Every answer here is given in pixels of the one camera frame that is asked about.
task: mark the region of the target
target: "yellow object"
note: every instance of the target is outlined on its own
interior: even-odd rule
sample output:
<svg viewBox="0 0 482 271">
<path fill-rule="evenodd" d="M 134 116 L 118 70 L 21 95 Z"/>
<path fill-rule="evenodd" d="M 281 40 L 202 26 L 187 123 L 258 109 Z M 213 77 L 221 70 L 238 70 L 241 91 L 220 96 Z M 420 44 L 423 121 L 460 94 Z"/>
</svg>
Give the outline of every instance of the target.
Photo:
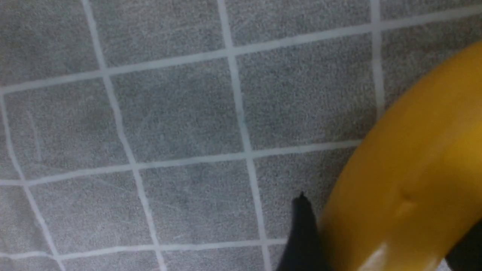
<svg viewBox="0 0 482 271">
<path fill-rule="evenodd" d="M 482 218 L 482 42 L 402 96 L 340 175 L 320 225 L 335 271 L 432 271 Z"/>
</svg>

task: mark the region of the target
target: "black plastic part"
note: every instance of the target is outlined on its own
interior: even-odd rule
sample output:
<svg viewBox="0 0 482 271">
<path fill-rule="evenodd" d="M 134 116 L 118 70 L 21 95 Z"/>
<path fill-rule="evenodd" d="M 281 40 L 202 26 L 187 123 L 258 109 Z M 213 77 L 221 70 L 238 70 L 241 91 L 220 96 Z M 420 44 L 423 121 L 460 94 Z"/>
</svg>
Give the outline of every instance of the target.
<svg viewBox="0 0 482 271">
<path fill-rule="evenodd" d="M 453 271 L 482 271 L 482 220 L 445 257 Z"/>
<path fill-rule="evenodd" d="M 292 206 L 291 232 L 276 271 L 332 271 L 323 257 L 311 203 L 303 192 Z"/>
</svg>

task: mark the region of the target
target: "white grout line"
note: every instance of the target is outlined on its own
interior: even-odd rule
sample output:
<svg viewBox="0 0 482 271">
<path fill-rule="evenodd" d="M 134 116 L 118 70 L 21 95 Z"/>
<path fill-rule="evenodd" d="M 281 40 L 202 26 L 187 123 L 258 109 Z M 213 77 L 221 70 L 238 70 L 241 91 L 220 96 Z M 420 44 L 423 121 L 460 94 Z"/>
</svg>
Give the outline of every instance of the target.
<svg viewBox="0 0 482 271">
<path fill-rule="evenodd" d="M 25 175 L 22 172 L 22 168 L 20 167 L 20 164 L 17 160 L 17 156 L 15 155 L 15 151 L 13 149 L 12 135 L 10 133 L 10 125 L 8 124 L 7 107 L 5 106 L 5 99 L 4 99 L 3 93 L 0 93 L 0 110 L 2 114 L 3 127 L 5 130 L 5 143 L 7 145 L 7 151 L 10 156 L 10 159 L 12 160 L 13 167 L 15 168 L 18 175 L 20 176 L 20 182 L 24 189 L 28 203 L 30 204 L 30 207 L 35 215 L 35 218 L 40 224 L 40 228 L 42 229 L 43 236 L 45 238 L 45 241 L 47 242 L 47 245 L 49 246 L 50 251 L 52 252 L 53 258 L 57 261 L 60 271 L 65 271 L 64 264 L 57 259 L 59 254 L 58 254 L 57 248 L 55 247 L 54 240 L 50 235 L 47 224 L 45 223 L 45 220 L 42 217 L 39 207 L 37 206 L 37 203 L 35 202 L 35 199 L 33 198 L 33 195 L 30 192 L 30 189 L 28 188 L 27 182 L 25 181 Z"/>
<path fill-rule="evenodd" d="M 266 244 L 266 229 L 263 218 L 263 210 L 261 206 L 261 198 L 259 195 L 258 181 L 256 179 L 256 170 L 254 168 L 253 158 L 251 157 L 251 142 L 249 139 L 248 129 L 246 128 L 246 121 L 244 109 L 242 104 L 241 83 L 239 79 L 238 65 L 236 63 L 236 55 L 233 48 L 233 40 L 231 30 L 229 28 L 228 12 L 226 10 L 226 3 L 224 0 L 217 0 L 219 9 L 219 17 L 221 19 L 221 29 L 223 32 L 223 39 L 226 50 L 228 52 L 228 65 L 231 75 L 231 84 L 234 95 L 234 104 L 236 108 L 236 116 L 238 119 L 238 126 L 241 133 L 244 152 L 246 154 L 246 166 L 248 169 L 249 183 L 253 194 L 254 210 L 256 212 L 256 219 L 258 223 L 259 238 L 261 240 L 261 250 L 263 254 L 263 263 L 265 271 L 271 271 L 271 259 L 269 256 L 268 246 Z"/>
<path fill-rule="evenodd" d="M 380 24 L 382 30 L 397 29 L 404 27 L 414 27 L 434 22 L 442 22 L 454 19 L 469 17 L 472 15 L 482 14 L 482 4 L 472 5 L 463 8 L 452 9 L 448 11 L 441 11 L 429 13 L 424 15 L 417 15 L 409 18 L 383 21 Z"/>
<path fill-rule="evenodd" d="M 267 245 L 278 245 L 286 244 L 286 238 L 279 239 L 267 239 Z M 261 246 L 262 242 L 260 240 L 247 240 L 247 241 L 232 241 L 232 242 L 221 242 L 221 243 L 211 243 L 211 244 L 163 244 L 159 248 L 161 251 L 199 251 L 207 249 L 220 249 L 220 248 L 230 248 L 230 247 L 249 247 L 249 246 Z M 58 260 L 69 260 L 84 257 L 94 257 L 101 256 L 105 254 L 112 254 L 117 252 L 135 252 L 135 251 L 155 251 L 158 249 L 153 244 L 145 245 L 132 245 L 132 246 L 115 246 L 109 248 L 96 249 L 86 252 L 76 252 L 57 256 Z M 18 254 L 7 254 L 0 253 L 0 257 L 6 257 L 11 259 L 22 259 L 28 257 L 49 257 L 54 259 L 52 255 L 42 251 L 31 251 L 26 253 Z"/>
<path fill-rule="evenodd" d="M 208 155 L 208 156 L 191 157 L 191 158 L 179 159 L 179 160 L 138 163 L 138 164 L 135 164 L 133 167 L 137 168 L 138 170 L 142 170 L 142 169 L 149 169 L 149 168 L 191 165 L 191 164 L 197 164 L 197 163 L 236 161 L 236 160 L 246 159 L 247 157 L 256 159 L 256 158 L 272 156 L 272 155 L 306 153 L 306 152 L 322 151 L 322 150 L 329 150 L 329 149 L 344 149 L 344 148 L 356 147 L 361 142 L 362 140 L 359 139 L 359 140 L 327 142 L 327 143 L 319 143 L 319 144 L 311 144 L 311 145 L 295 146 L 295 147 L 261 149 L 261 150 L 251 151 L 250 155 L 246 155 L 246 153 L 244 152 Z M 62 181 L 66 179 L 72 179 L 76 177 L 129 171 L 129 170 L 132 170 L 133 167 L 130 164 L 126 164 L 126 165 L 115 165 L 115 166 L 98 167 L 98 168 L 91 168 L 91 169 L 80 169 L 72 172 L 46 176 L 39 179 L 27 181 L 27 185 L 30 187 L 30 186 L 35 186 L 39 184 L 46 184 L 46 183 L 57 182 L 57 181 Z M 21 183 L 20 180 L 0 180 L 0 186 L 3 186 L 3 185 L 22 186 L 23 184 Z"/>
<path fill-rule="evenodd" d="M 314 41 L 322 41 L 322 40 L 327 40 L 332 38 L 363 34 L 363 33 L 368 33 L 370 31 L 372 31 L 372 26 L 370 24 L 364 24 L 364 25 L 352 26 L 352 27 L 342 27 L 342 28 L 336 28 L 336 29 L 325 30 L 320 32 L 313 32 L 309 34 L 302 34 L 302 35 L 288 37 L 280 40 L 267 41 L 267 42 L 235 47 L 233 48 L 233 52 L 235 55 L 251 54 L 251 53 L 278 49 L 282 47 L 305 44 L 305 43 L 314 42 Z"/>
<path fill-rule="evenodd" d="M 370 0 L 372 18 L 372 69 L 375 86 L 376 119 L 385 113 L 385 90 L 382 69 L 382 30 L 380 28 L 380 0 Z"/>
<path fill-rule="evenodd" d="M 97 58 L 97 62 L 99 63 L 100 73 L 103 75 L 102 79 L 106 87 L 107 96 L 109 98 L 110 106 L 112 107 L 112 110 L 114 112 L 114 120 L 116 123 L 117 134 L 119 136 L 119 139 L 122 145 L 124 146 L 124 151 L 127 156 L 127 159 L 129 160 L 129 165 L 132 167 L 135 184 L 137 186 L 139 200 L 141 201 L 142 207 L 144 209 L 144 213 L 146 215 L 147 225 L 149 226 L 149 233 L 150 233 L 152 242 L 156 247 L 155 252 L 156 252 L 157 262 L 159 264 L 159 269 L 160 271 L 167 271 L 166 264 L 164 263 L 164 258 L 162 257 L 161 252 L 159 250 L 159 241 L 156 235 L 156 228 L 154 226 L 154 220 L 152 218 L 152 213 L 149 208 L 149 202 L 147 201 L 146 192 L 144 191 L 142 178 L 141 178 L 141 175 L 139 174 L 139 170 L 135 167 L 136 162 L 135 162 L 134 154 L 132 153 L 131 147 L 129 146 L 129 142 L 127 141 L 127 137 L 124 133 L 121 109 L 115 97 L 114 86 L 112 85 L 112 81 L 110 80 L 109 75 L 105 72 L 107 66 L 104 59 L 104 55 L 102 53 L 102 48 L 99 41 L 99 35 L 97 33 L 97 28 L 95 25 L 94 14 L 92 12 L 92 8 L 90 6 L 89 0 L 82 0 L 82 5 L 84 7 L 85 15 L 87 18 L 87 24 L 89 26 L 89 30 L 92 36 L 95 56 Z"/>
<path fill-rule="evenodd" d="M 373 24 L 364 24 L 364 25 L 351 26 L 351 27 L 342 27 L 337 29 L 313 32 L 309 34 L 302 34 L 302 35 L 288 37 L 288 38 L 274 40 L 274 41 L 244 45 L 244 46 L 232 48 L 232 53 L 235 55 L 250 54 L 250 53 L 256 53 L 256 52 L 261 52 L 266 50 L 273 50 L 273 49 L 286 47 L 286 46 L 300 45 L 300 44 L 313 42 L 313 41 L 320 41 L 325 39 L 368 33 L 372 31 L 372 28 L 376 28 L 376 27 L 378 27 L 380 30 L 383 31 L 388 29 L 397 29 L 397 28 L 403 28 L 403 27 L 423 25 L 423 24 L 433 23 L 433 22 L 459 19 L 459 18 L 468 17 L 471 15 L 477 15 L 477 14 L 482 14 L 481 4 L 452 9 L 448 11 L 417 15 L 417 16 L 407 17 L 403 19 L 381 21 L 377 26 Z M 121 67 L 106 68 L 102 73 L 101 71 L 96 70 L 96 71 L 88 71 L 88 72 L 64 75 L 64 76 L 48 78 L 48 79 L 24 82 L 20 84 L 0 87 L 0 92 L 6 94 L 11 92 L 24 91 L 28 89 L 53 86 L 53 85 L 58 85 L 58 84 L 63 84 L 68 82 L 101 78 L 103 76 L 103 73 L 107 75 L 116 75 L 116 74 L 123 74 L 123 73 L 128 73 L 133 71 L 164 68 L 164 67 L 182 65 L 182 64 L 193 63 L 193 62 L 212 60 L 212 59 L 222 58 L 222 57 L 227 57 L 227 51 L 225 49 L 212 51 L 212 52 L 199 53 L 199 54 L 172 57 L 167 59 L 154 60 L 154 61 L 143 62 L 143 63 L 132 64 L 132 65 L 125 65 Z"/>
<path fill-rule="evenodd" d="M 160 162 L 147 162 L 138 163 L 138 169 L 148 169 L 157 167 L 169 167 L 169 166 L 182 166 L 197 163 L 214 163 L 214 162 L 224 162 L 224 161 L 235 161 L 245 159 L 244 153 L 228 153 L 228 154 L 218 154 L 218 155 L 208 155 L 191 157 L 178 160 L 160 161 Z"/>
<path fill-rule="evenodd" d="M 30 257 L 47 257 L 55 260 L 55 258 L 52 255 L 45 253 L 43 251 L 31 251 L 31 252 L 18 253 L 18 254 L 7 254 L 7 253 L 0 252 L 0 258 L 9 258 L 12 260 L 19 260 L 19 259 L 25 259 Z"/>
<path fill-rule="evenodd" d="M 91 250 L 86 252 L 64 254 L 64 255 L 60 255 L 59 259 L 69 260 L 69 259 L 77 259 L 77 258 L 84 258 L 84 257 L 101 256 L 101 255 L 117 253 L 117 252 L 154 251 L 154 250 L 156 250 L 156 247 L 153 244 L 115 246 L 115 247 L 96 249 L 96 250 Z"/>
<path fill-rule="evenodd" d="M 76 177 L 84 177 L 90 175 L 99 175 L 99 174 L 106 174 L 106 173 L 115 173 L 115 172 L 122 172 L 122 171 L 129 171 L 132 170 L 130 164 L 127 165 L 114 165 L 114 166 L 106 166 L 106 167 L 98 167 L 92 169 L 80 169 L 76 171 L 71 171 L 67 173 L 57 174 L 53 176 L 46 176 L 42 178 L 38 178 L 32 181 L 27 181 L 28 186 L 34 186 L 39 184 L 51 183 L 56 181 L 62 181 L 67 179 L 72 179 Z"/>
<path fill-rule="evenodd" d="M 24 91 L 35 88 L 42 88 L 48 86 L 55 86 L 65 83 L 72 83 L 76 81 L 89 80 L 94 78 L 100 78 L 101 75 L 98 70 L 87 71 L 69 75 L 63 75 L 59 77 L 53 77 L 48 79 L 35 80 L 30 82 L 24 82 L 16 85 L 0 87 L 0 92 L 7 94 L 12 92 Z"/>
<path fill-rule="evenodd" d="M 219 249 L 230 247 L 246 247 L 246 246 L 261 246 L 260 240 L 248 240 L 248 241 L 233 241 L 214 244 L 164 244 L 161 245 L 162 251 L 192 251 L 192 250 L 206 250 L 206 249 Z"/>
<path fill-rule="evenodd" d="M 328 150 L 328 149 L 344 149 L 344 148 L 356 147 L 361 142 L 362 140 L 360 139 L 360 140 L 348 140 L 348 141 L 340 141 L 340 142 L 319 143 L 319 144 L 311 144 L 311 145 L 296 146 L 296 147 L 254 150 L 251 153 L 251 156 L 253 158 L 260 158 L 260 157 L 271 156 L 271 155 L 306 153 L 306 152 Z"/>
<path fill-rule="evenodd" d="M 106 70 L 106 72 L 109 75 L 117 75 L 117 74 L 133 72 L 133 71 L 142 71 L 142 70 L 146 70 L 146 69 L 155 69 L 155 68 L 165 68 L 165 67 L 178 66 L 178 65 L 183 65 L 183 64 L 196 63 L 196 62 L 205 61 L 205 60 L 213 60 L 213 59 L 226 57 L 226 55 L 227 55 L 226 50 L 221 49 L 221 50 L 217 50 L 217 51 L 211 51 L 211 52 L 205 52 L 205 53 L 199 53 L 199 54 L 191 54 L 191 55 L 184 55 L 184 56 L 177 56 L 177 57 L 165 58 L 165 59 L 161 59 L 161 60 L 143 62 L 143 63 L 139 63 L 139 64 L 132 64 L 132 65 L 126 65 L 126 66 L 121 66 L 121 67 L 108 68 Z"/>
</svg>

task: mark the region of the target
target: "floor tile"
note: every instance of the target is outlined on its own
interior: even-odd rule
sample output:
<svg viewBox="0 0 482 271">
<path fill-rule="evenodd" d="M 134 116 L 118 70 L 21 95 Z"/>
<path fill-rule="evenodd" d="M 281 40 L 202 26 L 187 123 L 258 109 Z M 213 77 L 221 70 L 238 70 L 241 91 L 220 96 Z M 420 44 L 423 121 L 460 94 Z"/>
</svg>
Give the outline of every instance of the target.
<svg viewBox="0 0 482 271">
<path fill-rule="evenodd" d="M 127 163 L 101 80 L 11 93 L 5 103 L 27 179 Z"/>
<path fill-rule="evenodd" d="M 114 77 L 138 162 L 242 151 L 225 59 Z"/>
<path fill-rule="evenodd" d="M 5 128 L 0 123 L 0 179 L 4 180 L 19 180 L 19 176 L 15 168 L 13 167 L 12 160 L 7 150 L 7 143 L 5 137 Z"/>
<path fill-rule="evenodd" d="M 286 238 L 291 201 L 303 191 L 318 215 L 338 175 L 353 152 L 349 149 L 287 154 L 254 161 L 268 238 Z"/>
<path fill-rule="evenodd" d="M 383 33 L 387 108 L 423 75 L 482 39 L 482 15 Z"/>
<path fill-rule="evenodd" d="M 254 149 L 363 138 L 375 122 L 369 35 L 238 58 Z"/>
<path fill-rule="evenodd" d="M 369 0 L 226 0 L 235 45 L 370 22 Z"/>
<path fill-rule="evenodd" d="M 0 186 L 0 214 L 0 253 L 50 253 L 22 187 Z"/>
<path fill-rule="evenodd" d="M 398 19 L 481 4 L 480 0 L 380 0 L 382 19 Z"/>
<path fill-rule="evenodd" d="M 60 254 L 152 244 L 132 172 L 30 188 Z"/>
<path fill-rule="evenodd" d="M 141 171 L 161 244 L 259 239 L 246 162 Z"/>
<path fill-rule="evenodd" d="M 153 251 L 117 252 L 63 261 L 66 271 L 156 271 Z"/>
<path fill-rule="evenodd" d="M 263 271 L 261 248 L 228 247 L 163 253 L 169 271 Z"/>
<path fill-rule="evenodd" d="M 216 0 L 92 0 L 108 66 L 224 47 Z"/>
<path fill-rule="evenodd" d="M 3 1 L 0 84 L 98 69 L 81 1 Z"/>
<path fill-rule="evenodd" d="M 269 256 L 271 257 L 271 268 L 273 270 L 276 270 L 276 268 L 281 262 L 281 257 L 283 256 L 284 245 L 283 244 L 271 245 L 268 247 L 268 250 L 269 250 Z"/>
<path fill-rule="evenodd" d="M 5 271 L 60 271 L 55 260 L 48 257 L 29 257 L 12 260 L 0 258 L 0 270 Z"/>
</svg>

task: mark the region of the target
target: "tiled floor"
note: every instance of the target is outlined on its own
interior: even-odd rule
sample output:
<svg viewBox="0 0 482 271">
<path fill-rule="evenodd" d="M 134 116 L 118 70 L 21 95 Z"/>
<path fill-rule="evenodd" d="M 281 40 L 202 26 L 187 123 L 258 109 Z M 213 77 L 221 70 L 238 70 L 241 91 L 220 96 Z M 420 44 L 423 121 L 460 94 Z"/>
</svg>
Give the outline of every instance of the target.
<svg viewBox="0 0 482 271">
<path fill-rule="evenodd" d="M 9 271 L 271 271 L 290 200 L 482 39 L 481 0 L 1 6 Z"/>
</svg>

